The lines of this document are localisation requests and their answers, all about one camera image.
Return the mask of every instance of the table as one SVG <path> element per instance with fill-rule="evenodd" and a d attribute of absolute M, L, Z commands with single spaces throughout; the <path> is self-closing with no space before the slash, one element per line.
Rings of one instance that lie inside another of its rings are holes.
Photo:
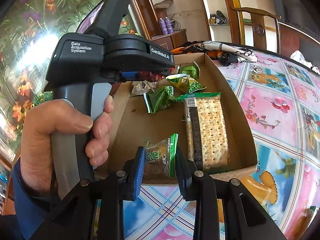
<path fill-rule="evenodd" d="M 306 209 L 320 206 L 320 77 L 275 53 L 254 52 L 255 64 L 214 62 L 239 99 L 256 142 L 258 172 L 242 181 L 256 185 L 249 190 L 293 240 Z M 278 190 L 274 204 L 261 191 L 259 176 L 266 171 Z M 185 202 L 179 188 L 143 186 L 136 202 L 124 204 L 124 234 L 130 240 L 190 240 L 194 215 L 195 203 Z"/>

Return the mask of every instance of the cardboard box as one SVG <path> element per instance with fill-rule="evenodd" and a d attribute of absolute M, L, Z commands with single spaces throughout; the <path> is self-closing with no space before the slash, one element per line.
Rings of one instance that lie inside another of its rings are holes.
<path fill-rule="evenodd" d="M 199 82 L 207 88 L 201 92 L 221 92 L 230 163 L 229 172 L 213 174 L 222 180 L 243 178 L 256 170 L 257 153 L 247 119 L 236 95 L 212 60 L 203 53 L 174 56 L 176 65 L 189 65 L 197 62 L 201 69 Z M 127 160 L 134 158 L 138 146 L 145 141 L 157 143 L 173 133 L 179 134 L 178 145 L 188 156 L 187 135 L 184 119 L 184 104 L 177 103 L 155 114 L 148 114 L 143 96 L 129 98 L 131 82 L 123 83 L 114 96 L 115 110 L 112 113 L 113 130 L 109 147 L 108 170 L 122 169 Z M 143 178 L 148 184 L 176 184 L 177 180 L 158 175 Z"/>

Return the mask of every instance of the metal screw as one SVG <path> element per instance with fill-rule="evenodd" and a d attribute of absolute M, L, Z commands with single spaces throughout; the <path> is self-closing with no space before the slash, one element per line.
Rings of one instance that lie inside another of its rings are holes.
<path fill-rule="evenodd" d="M 83 179 L 83 180 L 81 180 L 81 181 L 80 181 L 80 185 L 83 186 L 83 187 L 84 187 L 84 186 L 88 186 L 88 185 L 89 185 L 89 180 L 88 180 L 88 179 Z"/>
<path fill-rule="evenodd" d="M 123 170 L 117 171 L 117 176 L 118 177 L 123 177 L 124 175 L 125 175 L 125 171 L 123 171 Z"/>
<path fill-rule="evenodd" d="M 197 177 L 202 177 L 204 174 L 203 174 L 202 171 L 195 171 L 195 175 L 196 175 Z"/>
<path fill-rule="evenodd" d="M 232 185 L 235 185 L 235 186 L 239 186 L 240 185 L 239 179 L 232 179 L 231 183 L 232 183 Z"/>

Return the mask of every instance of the purple spray can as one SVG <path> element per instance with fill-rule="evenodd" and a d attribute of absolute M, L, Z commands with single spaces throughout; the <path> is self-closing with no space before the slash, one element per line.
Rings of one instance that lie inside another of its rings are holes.
<path fill-rule="evenodd" d="M 169 33 L 169 34 L 170 34 L 170 33 L 173 33 L 173 28 L 172 28 L 171 20 L 170 20 L 168 17 L 166 17 L 166 18 L 164 19 L 164 22 L 165 22 L 165 25 L 167 26 L 168 33 Z"/>
<path fill-rule="evenodd" d="M 161 26 L 162 34 L 163 35 L 168 34 L 168 30 L 167 30 L 167 27 L 165 25 L 165 20 L 160 18 L 159 23 L 160 23 L 160 26 Z"/>

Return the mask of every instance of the gripper handle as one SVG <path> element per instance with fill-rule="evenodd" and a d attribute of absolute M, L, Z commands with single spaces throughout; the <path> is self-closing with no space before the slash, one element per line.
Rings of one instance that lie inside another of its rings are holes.
<path fill-rule="evenodd" d="M 53 90 L 53 99 L 66 101 L 95 121 L 103 112 L 111 88 L 110 83 L 72 84 Z M 82 179 L 94 180 L 93 168 L 84 151 L 90 139 L 91 131 L 76 135 L 55 132 L 51 135 L 53 165 L 61 199 Z"/>

